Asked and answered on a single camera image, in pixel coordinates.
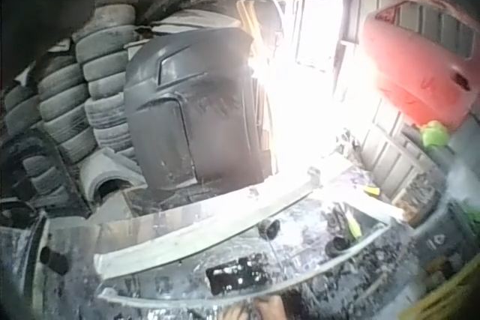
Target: corrugated metal wall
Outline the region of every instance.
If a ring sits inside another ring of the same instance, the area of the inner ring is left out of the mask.
[[[350,0],[343,42],[347,45],[338,78],[349,127],[362,143],[362,156],[378,186],[393,199],[412,177],[431,166],[431,161],[401,135],[402,114],[368,86],[367,63],[358,48],[359,32],[366,16],[397,0]],[[473,32],[455,18],[429,6],[406,3],[398,25],[423,34],[457,54],[468,57]]]

